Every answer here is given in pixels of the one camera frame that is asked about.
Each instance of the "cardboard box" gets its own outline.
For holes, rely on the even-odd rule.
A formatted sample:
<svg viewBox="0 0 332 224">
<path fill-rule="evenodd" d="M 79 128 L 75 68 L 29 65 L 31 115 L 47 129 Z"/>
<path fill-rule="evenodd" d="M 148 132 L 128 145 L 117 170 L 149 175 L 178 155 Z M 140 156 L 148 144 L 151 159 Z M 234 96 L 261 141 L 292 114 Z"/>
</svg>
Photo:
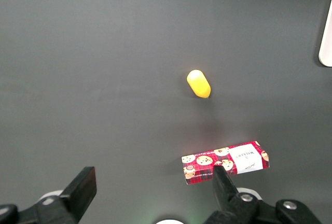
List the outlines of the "cardboard box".
<svg viewBox="0 0 332 224">
<path fill-rule="evenodd" d="M 241 174 L 268 168 L 269 156 L 257 141 L 232 145 L 182 157 L 187 184 L 213 178 L 213 166 L 223 166 L 228 174 Z"/>
</svg>

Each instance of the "white object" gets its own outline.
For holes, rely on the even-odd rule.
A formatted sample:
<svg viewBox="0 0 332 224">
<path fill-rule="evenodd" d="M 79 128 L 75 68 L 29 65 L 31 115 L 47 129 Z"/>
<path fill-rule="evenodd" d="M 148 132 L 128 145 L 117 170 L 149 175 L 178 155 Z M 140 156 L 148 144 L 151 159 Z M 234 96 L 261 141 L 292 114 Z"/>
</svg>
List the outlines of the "white object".
<svg viewBox="0 0 332 224">
<path fill-rule="evenodd" d="M 319 58 L 322 64 L 332 67 L 332 1 L 327 15 Z"/>
<path fill-rule="evenodd" d="M 252 144 L 231 148 L 229 154 L 237 165 L 238 174 L 263 169 L 261 155 Z"/>
<path fill-rule="evenodd" d="M 257 193 L 257 191 L 253 190 L 253 189 L 247 189 L 247 188 L 237 188 L 239 193 L 250 193 L 253 194 L 257 199 L 259 200 L 263 200 L 261 198 L 261 196 L 259 195 L 259 193 Z"/>
<path fill-rule="evenodd" d="M 5 214 L 5 213 L 7 213 L 8 210 L 9 210 L 8 207 L 6 207 L 6 208 L 0 208 L 0 215 L 3 215 L 3 214 Z"/>
<path fill-rule="evenodd" d="M 56 191 L 48 192 L 48 193 L 44 194 L 41 198 L 39 198 L 38 201 L 40 201 L 41 199 L 46 198 L 46 197 L 51 197 L 52 195 L 59 196 L 59 195 L 61 195 L 62 191 L 63 190 L 56 190 Z"/>
<path fill-rule="evenodd" d="M 179 222 L 178 220 L 162 220 L 156 224 L 183 224 L 183 223 Z"/>
</svg>

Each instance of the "cookie illustration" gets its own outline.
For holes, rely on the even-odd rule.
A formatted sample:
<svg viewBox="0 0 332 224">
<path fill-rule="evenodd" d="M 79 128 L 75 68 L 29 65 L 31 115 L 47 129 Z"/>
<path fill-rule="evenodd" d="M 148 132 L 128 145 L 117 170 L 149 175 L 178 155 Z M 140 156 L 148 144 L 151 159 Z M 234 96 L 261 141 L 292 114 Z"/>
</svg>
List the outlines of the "cookie illustration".
<svg viewBox="0 0 332 224">
<path fill-rule="evenodd" d="M 195 160 L 195 155 L 188 155 L 188 156 L 182 157 L 183 163 L 191 163 L 193 160 Z"/>
<path fill-rule="evenodd" d="M 265 161 L 269 161 L 269 155 L 263 150 L 261 156 Z"/>
<path fill-rule="evenodd" d="M 183 168 L 183 172 L 185 173 L 186 179 L 191 179 L 195 176 L 196 170 L 193 165 L 189 165 L 189 166 Z"/>
<path fill-rule="evenodd" d="M 229 153 L 229 148 L 226 147 L 226 148 L 222 148 L 222 149 L 217 149 L 217 150 L 214 150 L 214 153 L 216 153 L 217 156 L 227 156 L 228 153 Z"/>
<path fill-rule="evenodd" d="M 221 161 L 217 161 L 214 163 L 214 165 L 222 165 L 222 164 L 223 164 L 223 162 L 221 162 Z"/>
<path fill-rule="evenodd" d="M 208 156 L 199 156 L 197 159 L 196 159 L 196 162 L 199 164 L 199 165 L 209 165 L 213 162 L 212 158 L 208 157 Z"/>
<path fill-rule="evenodd" d="M 228 160 L 228 159 L 225 159 L 225 160 L 222 160 L 223 161 L 223 167 L 225 168 L 226 171 L 229 171 L 233 168 L 233 161 L 232 160 Z"/>
</svg>

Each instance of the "yellow capsule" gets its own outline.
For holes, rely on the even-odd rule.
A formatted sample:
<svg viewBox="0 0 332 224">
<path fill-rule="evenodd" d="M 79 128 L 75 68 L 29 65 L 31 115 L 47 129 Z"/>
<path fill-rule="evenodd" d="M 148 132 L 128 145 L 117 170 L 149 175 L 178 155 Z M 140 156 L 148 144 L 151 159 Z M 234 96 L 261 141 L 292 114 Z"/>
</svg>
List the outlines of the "yellow capsule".
<svg viewBox="0 0 332 224">
<path fill-rule="evenodd" d="M 210 96 L 211 87 L 202 71 L 191 71 L 187 76 L 187 82 L 198 97 L 206 99 Z"/>
</svg>

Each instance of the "screw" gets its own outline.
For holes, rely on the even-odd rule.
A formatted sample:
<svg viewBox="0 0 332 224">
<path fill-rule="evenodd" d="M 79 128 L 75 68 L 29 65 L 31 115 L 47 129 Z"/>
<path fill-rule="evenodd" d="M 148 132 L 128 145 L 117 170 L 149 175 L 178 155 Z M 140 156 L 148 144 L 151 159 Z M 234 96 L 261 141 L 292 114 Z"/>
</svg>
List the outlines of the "screw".
<svg viewBox="0 0 332 224">
<path fill-rule="evenodd" d="M 288 208 L 291 210 L 295 210 L 297 208 L 296 204 L 294 202 L 290 202 L 290 201 L 285 201 L 283 205 L 285 208 Z"/>
<path fill-rule="evenodd" d="M 253 200 L 253 197 L 249 194 L 242 194 L 241 199 L 245 202 L 251 202 Z"/>
<path fill-rule="evenodd" d="M 43 201 L 43 205 L 49 205 L 51 204 L 52 202 L 54 202 L 54 200 L 52 198 L 47 198 L 46 200 Z"/>
<path fill-rule="evenodd" d="M 7 212 L 8 212 L 8 210 L 9 210 L 9 208 L 8 208 L 8 207 L 5 207 L 5 208 L 0 208 L 0 215 L 3 215 L 3 214 L 5 214 L 5 213 L 7 213 Z"/>
</svg>

